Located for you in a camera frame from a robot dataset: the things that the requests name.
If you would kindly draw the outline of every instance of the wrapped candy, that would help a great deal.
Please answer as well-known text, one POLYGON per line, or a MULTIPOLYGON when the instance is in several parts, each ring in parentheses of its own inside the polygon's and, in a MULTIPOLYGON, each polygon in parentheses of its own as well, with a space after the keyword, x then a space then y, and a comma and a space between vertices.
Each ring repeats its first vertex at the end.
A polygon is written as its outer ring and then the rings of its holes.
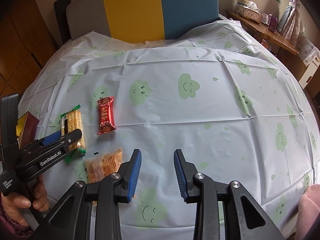
POLYGON ((107 97, 98 100, 100 112, 99 134, 109 133, 116 130, 115 121, 113 119, 113 101, 114 97, 107 97))

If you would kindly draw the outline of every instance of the table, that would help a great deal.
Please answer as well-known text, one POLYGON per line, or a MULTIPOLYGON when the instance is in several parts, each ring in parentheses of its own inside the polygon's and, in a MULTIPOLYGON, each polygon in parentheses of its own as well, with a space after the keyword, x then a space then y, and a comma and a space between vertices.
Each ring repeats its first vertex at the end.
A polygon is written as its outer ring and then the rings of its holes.
POLYGON ((271 32, 268 30, 268 27, 264 24, 249 19, 245 19, 239 14, 235 12, 231 12, 226 10, 226 14, 228 18, 232 18, 236 21, 240 21, 241 24, 245 25, 247 28, 249 28, 251 31, 253 31, 256 34, 255 39, 257 39, 259 42, 262 41, 262 39, 265 39, 267 41, 270 41, 281 48, 287 50, 288 52, 298 55, 298 51, 295 49, 295 46, 293 46, 289 41, 287 41, 281 34, 275 32, 271 32))

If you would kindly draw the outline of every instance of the chair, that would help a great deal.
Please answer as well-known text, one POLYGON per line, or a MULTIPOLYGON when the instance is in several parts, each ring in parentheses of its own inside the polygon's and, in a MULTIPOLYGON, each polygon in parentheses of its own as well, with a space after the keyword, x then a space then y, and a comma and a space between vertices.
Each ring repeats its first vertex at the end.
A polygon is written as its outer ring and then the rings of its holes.
POLYGON ((130 43, 177 39, 197 26, 219 19, 218 0, 68 1, 55 2, 64 43, 93 30, 130 43))

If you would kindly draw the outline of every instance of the orange snack package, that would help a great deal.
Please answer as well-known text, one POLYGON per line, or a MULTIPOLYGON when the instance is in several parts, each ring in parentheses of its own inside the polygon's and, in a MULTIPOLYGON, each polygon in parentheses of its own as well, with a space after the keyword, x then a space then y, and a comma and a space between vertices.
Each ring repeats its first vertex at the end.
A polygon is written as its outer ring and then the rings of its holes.
POLYGON ((101 181, 104 177, 117 172, 122 162, 122 149, 97 156, 94 159, 84 160, 87 168, 88 183, 101 181))

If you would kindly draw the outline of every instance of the tissue box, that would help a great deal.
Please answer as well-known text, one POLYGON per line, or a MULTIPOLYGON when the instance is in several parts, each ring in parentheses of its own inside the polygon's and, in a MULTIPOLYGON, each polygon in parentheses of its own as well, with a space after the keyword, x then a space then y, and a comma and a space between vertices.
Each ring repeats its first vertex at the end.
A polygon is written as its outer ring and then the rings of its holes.
POLYGON ((237 1, 236 13, 239 14, 238 5, 243 5, 243 6, 247 7, 248 4, 249 4, 249 1, 247 1, 247 0, 238 0, 237 1))
POLYGON ((239 15, 241 15, 243 18, 254 20, 257 23, 261 23, 261 20, 262 20, 261 13, 258 13, 246 6, 239 5, 239 4, 238 4, 238 12, 239 12, 239 15))
POLYGON ((16 126, 16 132, 20 149, 34 141, 38 123, 39 120, 30 112, 26 112, 19 118, 18 125, 16 126))

